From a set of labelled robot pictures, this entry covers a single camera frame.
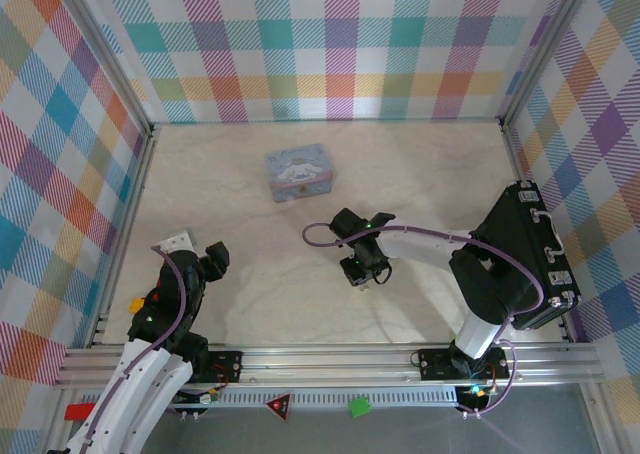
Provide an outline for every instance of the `black suitcase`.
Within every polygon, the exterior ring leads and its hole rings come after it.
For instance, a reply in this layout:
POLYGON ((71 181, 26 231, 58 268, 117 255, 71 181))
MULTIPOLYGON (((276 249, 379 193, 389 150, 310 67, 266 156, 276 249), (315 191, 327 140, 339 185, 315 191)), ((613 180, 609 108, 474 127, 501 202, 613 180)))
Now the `black suitcase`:
MULTIPOLYGON (((516 329, 541 327, 580 302, 580 290, 562 243, 534 182, 522 181, 507 187, 472 234, 520 261, 543 286, 542 305, 534 311, 515 316, 512 325, 516 329)), ((517 278, 513 284, 513 295, 522 295, 518 309, 536 302, 535 288, 519 271, 502 259, 492 257, 491 261, 493 268, 500 269, 505 278, 517 278)))

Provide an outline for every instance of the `plaid wallpaper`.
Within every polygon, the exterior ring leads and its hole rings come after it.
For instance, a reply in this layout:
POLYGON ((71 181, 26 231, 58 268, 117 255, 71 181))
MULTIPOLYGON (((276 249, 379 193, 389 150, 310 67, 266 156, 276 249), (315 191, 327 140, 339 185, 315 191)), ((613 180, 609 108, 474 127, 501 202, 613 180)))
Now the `plaid wallpaper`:
POLYGON ((87 1, 150 115, 187 123, 491 118, 558 3, 87 1))
POLYGON ((585 0, 512 134, 585 297, 578 330, 640 452, 640 0, 585 0))
POLYGON ((31 453, 79 346, 140 129, 60 0, 0 0, 0 452, 31 453))
POLYGON ((507 93, 502 99, 502 104, 500 104, 500 109, 498 110, 497 114, 498 117, 502 117, 505 115, 509 104, 511 104, 516 88, 522 80, 522 76, 524 76, 529 67, 531 67, 533 56, 536 54, 538 46, 540 45, 540 41, 542 40, 542 36, 549 26, 549 23, 551 22, 553 16, 558 12, 562 1, 563 0, 551 0, 547 5, 547 9, 545 10, 542 19, 540 20, 540 24, 538 24, 535 34, 531 38, 531 41, 529 42, 524 55, 520 59, 518 69, 516 70, 514 76, 511 78, 511 82, 509 83, 509 87, 507 88, 507 93))

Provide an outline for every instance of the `marble floor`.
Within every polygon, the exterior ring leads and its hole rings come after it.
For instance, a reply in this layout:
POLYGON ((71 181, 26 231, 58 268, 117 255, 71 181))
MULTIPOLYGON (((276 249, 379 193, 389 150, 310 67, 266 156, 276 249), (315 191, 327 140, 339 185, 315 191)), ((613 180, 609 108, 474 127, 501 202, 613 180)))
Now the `marble floor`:
MULTIPOLYGON (((126 340, 129 304, 155 285, 162 263, 149 248, 183 227, 193 230, 198 253, 223 240, 231 255, 193 327, 211 342, 448 342, 467 311, 451 273, 397 260, 386 285, 363 292, 342 274, 344 250, 311 248, 300 233, 343 207, 363 217, 386 211, 435 229, 472 229, 512 180, 493 123, 163 127, 103 342, 126 340), (328 149, 333 191, 276 204, 263 155, 313 143, 328 149)), ((334 240, 328 230, 312 235, 334 240)), ((560 339, 555 322, 506 335, 560 339)))

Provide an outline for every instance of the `suitcase handle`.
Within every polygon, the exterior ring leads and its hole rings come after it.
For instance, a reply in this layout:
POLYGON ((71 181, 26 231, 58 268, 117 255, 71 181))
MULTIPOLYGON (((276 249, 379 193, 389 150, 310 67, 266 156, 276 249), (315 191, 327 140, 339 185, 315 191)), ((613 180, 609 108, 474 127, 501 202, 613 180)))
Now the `suitcase handle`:
POLYGON ((558 243, 558 246, 560 246, 558 250, 554 250, 552 247, 549 247, 549 246, 544 248, 544 253, 547 256, 547 260, 549 261, 550 264, 553 264, 554 262, 556 262, 557 256, 564 255, 564 244, 562 243, 562 239, 560 239, 560 235, 558 234, 558 231, 556 230, 556 226, 553 223, 553 218, 551 217, 551 214, 548 211, 539 211, 535 207, 531 208, 530 212, 531 212, 531 217, 533 218, 533 222, 535 222, 536 224, 540 222, 540 216, 545 216, 549 218, 549 222, 551 223, 551 231, 553 232, 553 237, 556 238, 556 242, 558 243))

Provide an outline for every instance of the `cable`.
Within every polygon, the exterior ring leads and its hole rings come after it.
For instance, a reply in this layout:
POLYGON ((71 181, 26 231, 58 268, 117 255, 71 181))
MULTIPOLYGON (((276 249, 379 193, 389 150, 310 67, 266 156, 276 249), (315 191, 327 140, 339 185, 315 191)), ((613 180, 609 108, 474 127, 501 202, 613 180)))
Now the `cable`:
POLYGON ((306 242, 311 247, 336 247, 336 246, 342 246, 344 244, 350 243, 351 241, 355 241, 356 239, 360 239, 361 237, 368 236, 369 234, 373 234, 375 232, 388 232, 388 231, 415 232, 417 234, 422 234, 424 236, 436 237, 438 239, 445 239, 445 240, 447 240, 449 242, 455 241, 455 242, 462 242, 462 243, 466 243, 466 244, 471 244, 473 246, 480 247, 480 248, 484 249, 485 251, 488 251, 491 254, 493 254, 495 256, 498 256, 498 257, 502 258, 503 260, 507 261, 513 267, 518 269, 522 274, 524 274, 524 276, 527 279, 529 279, 529 281, 531 282, 533 287, 535 287, 535 289, 536 289, 536 291, 538 293, 538 299, 536 300, 535 304, 527 307, 526 309, 521 309, 519 311, 514 311, 514 312, 512 312, 510 314, 510 316, 515 316, 517 314, 524 314, 525 312, 534 311, 538 307, 540 307, 542 305, 542 303, 544 302, 544 290, 542 289, 542 284, 540 284, 540 281, 538 281, 538 279, 536 279, 536 276, 534 276, 533 273, 529 269, 527 269, 524 265, 522 265, 522 263, 520 263, 520 261, 518 261, 517 259, 513 258, 512 256, 510 256, 506 252, 501 251, 500 249, 497 249, 497 248, 493 247, 492 245, 487 244, 486 242, 479 241, 477 239, 472 239, 472 238, 467 238, 467 237, 462 237, 462 236, 456 236, 455 234, 450 234, 448 232, 434 231, 432 229, 425 229, 423 227, 415 227, 415 226, 381 226, 381 227, 374 227, 373 229, 367 229, 366 231, 359 232, 358 234, 355 234, 353 236, 347 237, 346 239, 342 239, 340 241, 335 241, 335 242, 313 242, 313 241, 309 240, 309 238, 307 237, 307 232, 310 229, 313 229, 314 227, 329 227, 329 224, 327 224, 326 222, 315 222, 313 224, 309 224, 307 227, 305 227, 303 229, 303 231, 302 231, 302 239, 304 240, 304 242, 306 242))
POLYGON ((379 286, 381 286, 381 285, 383 285, 383 284, 386 284, 386 283, 387 283, 387 281, 391 278, 391 273, 393 272, 393 268, 392 268, 391 266, 389 266, 389 267, 387 267, 386 271, 387 271, 387 277, 385 277, 385 278, 384 278, 384 281, 381 281, 381 280, 379 280, 379 279, 378 279, 378 276, 380 275, 380 272, 382 272, 382 271, 376 272, 376 273, 373 275, 373 280, 374 280, 374 281, 375 281, 375 283, 376 283, 376 284, 378 284, 379 286))
POLYGON ((496 372, 496 368, 493 367, 493 364, 487 362, 487 366, 491 368, 492 379, 491 379, 491 389, 496 388, 496 378, 498 377, 498 373, 496 372))
POLYGON ((131 361, 131 363, 122 371, 123 376, 119 377, 116 380, 116 382, 113 383, 113 386, 111 386, 111 389, 109 389, 109 392, 107 392, 105 394, 102 403, 100 403, 100 406, 97 408, 96 414, 93 417, 93 420, 91 421, 91 424, 89 425, 89 429, 87 430, 87 434, 84 437, 84 443, 82 444, 82 447, 80 448, 80 454, 86 454, 87 449, 89 448, 89 445, 91 444, 91 441, 92 441, 92 438, 93 438, 93 434, 95 433, 96 426, 98 425, 98 422, 100 422, 100 418, 102 417, 102 414, 104 413, 105 409, 109 405, 109 402, 111 402, 111 399, 115 395, 116 391, 118 390, 118 388, 120 387, 122 382, 127 377, 129 377, 129 374, 131 373, 131 371, 133 371, 133 369, 136 367, 136 365, 147 354, 149 354, 156 347, 161 345, 171 334, 173 334, 173 332, 180 325, 180 322, 182 321, 182 316, 184 316, 184 311, 187 308, 187 289, 186 289, 186 287, 184 285, 184 279, 182 279, 182 274, 180 273, 180 270, 178 269, 178 266, 175 265, 175 263, 169 257, 169 255, 164 253, 160 249, 159 246, 153 246, 151 248, 151 250, 153 252, 159 254, 160 256, 162 256, 164 261, 169 265, 169 267, 173 271, 173 274, 178 279, 178 287, 180 289, 180 309, 178 310, 178 315, 176 316, 175 321, 173 321, 173 324, 171 324, 169 329, 167 329, 167 331, 164 334, 162 334, 153 344, 148 346, 144 351, 142 351, 140 354, 138 354, 138 356, 135 359, 133 359, 133 361, 131 361))
POLYGON ((220 364, 214 364, 213 366, 211 366, 215 369, 219 369, 222 371, 222 375, 224 377, 224 386, 219 387, 218 390, 221 391, 222 389, 224 389, 225 387, 227 387, 229 385, 229 374, 227 374, 227 369, 220 365, 220 364))
POLYGON ((416 364, 415 362, 413 362, 413 356, 415 356, 416 354, 418 354, 418 351, 414 351, 411 353, 411 355, 409 356, 409 362, 413 367, 417 367, 418 369, 420 369, 420 364, 416 364))
MULTIPOLYGON (((477 414, 485 414, 487 412, 491 412, 493 411, 496 407, 498 407, 502 401, 505 400, 505 398, 507 397, 507 394, 509 394, 509 391, 511 390, 511 386, 513 385, 513 380, 516 377, 516 369, 518 368, 518 355, 516 354, 516 346, 513 345, 513 343, 511 341, 509 341, 508 339, 500 339, 498 341, 498 344, 506 344, 507 346, 509 346, 511 348, 511 355, 513 356, 513 368, 511 369, 511 376, 509 377, 509 381, 507 382, 507 387, 504 388, 504 391, 502 391, 502 394, 500 394, 500 396, 498 396, 498 399, 496 399, 496 402, 494 402, 493 404, 491 404, 490 406, 485 407, 484 409, 482 409, 481 411, 478 410, 477 414)), ((458 407, 460 407, 461 409, 467 411, 467 412, 471 412, 471 413, 476 413, 475 410, 468 408, 467 406, 464 406, 462 404, 459 404, 458 407)))
MULTIPOLYGON (((305 227, 303 229, 303 231, 302 231, 302 239, 304 240, 304 242, 306 242, 308 245, 310 245, 312 247, 336 247, 336 246, 342 246, 344 244, 348 244, 349 242, 355 241, 356 239, 360 239, 361 237, 367 236, 369 234, 373 234, 375 232, 403 231, 403 232, 415 232, 417 234, 422 234, 422 235, 425 235, 425 236, 431 236, 431 237, 436 237, 436 238, 439 238, 439 239, 445 239, 445 240, 447 240, 449 242, 455 241, 455 242, 462 242, 462 243, 466 243, 466 244, 471 244, 471 245, 474 245, 476 247, 480 247, 480 248, 490 252, 491 254, 493 254, 495 256, 498 256, 498 257, 502 258, 503 260, 507 261, 513 267, 518 269, 522 274, 524 274, 524 276, 527 279, 529 279, 531 284, 535 287, 536 292, 538 293, 538 299, 536 300, 536 302, 534 304, 532 304, 531 306, 527 307, 526 309, 521 309, 519 311, 512 312, 509 315, 509 318, 507 319, 507 321, 502 325, 502 327, 498 331, 496 337, 502 334, 502 332, 506 328, 507 324, 510 322, 511 316, 514 316, 516 314, 524 314, 525 312, 529 312, 529 311, 534 311, 538 307, 540 307, 542 305, 542 303, 544 302, 544 290, 542 288, 542 284, 540 284, 540 281, 538 281, 536 276, 534 276, 533 273, 529 269, 527 269, 522 263, 520 263, 520 261, 518 261, 517 259, 513 258, 512 256, 510 256, 506 252, 501 251, 500 249, 497 249, 497 248, 493 247, 492 245, 487 244, 486 242, 479 241, 477 239, 466 238, 466 237, 462 237, 462 236, 456 236, 455 234, 450 234, 450 233, 440 232, 440 231, 434 231, 432 229, 425 229, 425 228, 422 228, 422 227, 415 227, 415 226, 382 226, 382 227, 375 227, 373 229, 367 229, 366 231, 359 232, 358 234, 355 234, 353 236, 347 237, 346 239, 342 239, 342 240, 335 241, 335 242, 313 242, 313 241, 310 241, 309 238, 307 237, 307 232, 310 229, 313 229, 314 227, 329 227, 329 224, 327 224, 326 222, 316 222, 316 223, 313 223, 313 224, 309 224, 307 227, 305 227)), ((511 377, 509 377, 509 382, 507 383, 507 387, 502 392, 500 397, 498 397, 496 402, 494 402, 490 406, 486 407, 482 411, 478 411, 477 412, 478 415, 480 414, 480 412, 483 412, 483 413, 484 412, 490 412, 494 408, 496 408, 504 400, 504 398, 507 396, 507 394, 511 390, 511 385, 513 384, 513 380, 515 378, 516 367, 517 367, 517 363, 518 363, 515 346, 511 343, 511 341, 509 341, 507 339, 500 339, 497 342, 497 344, 506 344, 509 347, 511 347, 511 352, 513 353, 513 368, 512 368, 512 371, 511 371, 511 377)), ((476 411, 473 411, 473 410, 469 409, 466 406, 460 405, 460 407, 462 409, 468 411, 468 412, 476 412, 476 411)))

